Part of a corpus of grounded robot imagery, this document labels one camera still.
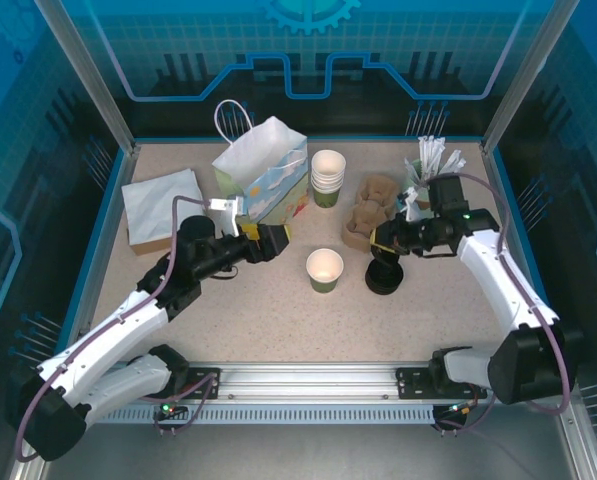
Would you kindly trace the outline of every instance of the blue wall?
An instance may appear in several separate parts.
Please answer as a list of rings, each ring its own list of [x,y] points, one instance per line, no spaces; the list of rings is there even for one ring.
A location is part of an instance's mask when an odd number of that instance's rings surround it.
[[[307,4],[313,11],[303,10]],[[67,8],[141,136],[207,134],[211,107],[229,95],[259,118],[287,115],[303,131],[311,124],[306,133],[403,134],[418,100],[450,101],[450,132],[478,135],[551,4],[71,0]],[[350,96],[371,115],[345,111]],[[285,104],[288,98],[306,102]],[[315,100],[323,105],[307,103]],[[290,104],[291,113],[280,111]],[[340,112],[338,119],[321,115],[326,110]],[[202,120],[187,119],[190,112]],[[158,123],[163,117],[183,120]]]
[[[597,367],[597,0],[579,4],[500,151],[549,300]]]
[[[62,322],[116,151],[33,2],[0,2],[0,478],[9,369],[54,344],[23,319]]]

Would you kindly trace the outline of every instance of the stack of paper cups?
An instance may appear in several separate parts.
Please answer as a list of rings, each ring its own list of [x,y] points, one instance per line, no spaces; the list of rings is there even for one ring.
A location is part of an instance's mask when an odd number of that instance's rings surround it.
[[[345,157],[333,150],[320,150],[311,159],[311,186],[316,205],[333,207],[345,178]]]

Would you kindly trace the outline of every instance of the brown cardboard box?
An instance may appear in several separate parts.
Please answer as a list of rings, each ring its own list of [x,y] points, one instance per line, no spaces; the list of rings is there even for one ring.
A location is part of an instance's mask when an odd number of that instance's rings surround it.
[[[127,230],[127,241],[129,241],[129,230]],[[171,237],[129,246],[136,255],[147,255],[148,253],[169,250],[171,248]]]

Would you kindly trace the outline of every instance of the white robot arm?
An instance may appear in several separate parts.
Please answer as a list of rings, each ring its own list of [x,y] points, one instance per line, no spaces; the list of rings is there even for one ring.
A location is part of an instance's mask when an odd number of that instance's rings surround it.
[[[12,371],[7,421],[45,460],[64,455],[110,411],[141,397],[165,398],[183,391],[189,364],[166,345],[124,368],[110,369],[194,302],[202,280],[230,271],[241,260],[270,261],[289,244],[284,225],[239,227],[235,220],[244,213],[241,198],[211,200],[208,205],[221,212],[221,238],[215,238],[208,217],[185,219],[175,236],[176,249],[145,274],[115,312],[36,369],[19,365]]]
[[[580,331],[560,322],[536,294],[501,242],[491,214],[469,209],[458,176],[439,176],[429,182],[429,190],[434,217],[407,222],[397,214],[372,233],[372,253],[376,260],[399,268],[398,255],[435,257],[425,252],[449,246],[452,254],[439,256],[457,256],[471,270],[505,337],[491,348],[457,346],[434,352],[429,371],[436,390],[442,393],[449,384],[468,383],[491,389],[511,404],[562,393],[563,379],[573,388]],[[553,335],[546,334],[547,328]]]

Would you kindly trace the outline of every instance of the speckled tabletop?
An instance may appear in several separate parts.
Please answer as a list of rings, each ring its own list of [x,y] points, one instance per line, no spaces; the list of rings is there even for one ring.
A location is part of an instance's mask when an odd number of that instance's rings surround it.
[[[220,197],[211,162],[224,144],[143,145],[134,173],[142,181],[184,168],[196,172],[205,198]],[[343,245],[342,219],[354,203],[361,179],[382,173],[398,182],[403,158],[418,158],[414,142],[310,142],[310,157],[329,148],[347,159],[338,204],[309,205],[291,221],[289,247],[268,264],[240,263],[240,274],[224,282],[205,280],[202,296],[172,323],[145,339],[130,355],[168,343],[190,361],[312,362],[420,361],[441,347],[499,341],[502,334],[476,280],[455,258],[403,257],[405,280],[393,295],[366,287],[371,260]],[[476,143],[448,144],[445,156],[461,149],[465,172],[486,178]],[[489,192],[463,182],[471,208],[487,208],[498,218]],[[305,270],[317,248],[336,250],[345,270],[336,290],[315,293]],[[164,252],[137,257],[127,243],[127,219],[118,227],[94,324],[113,312]]]

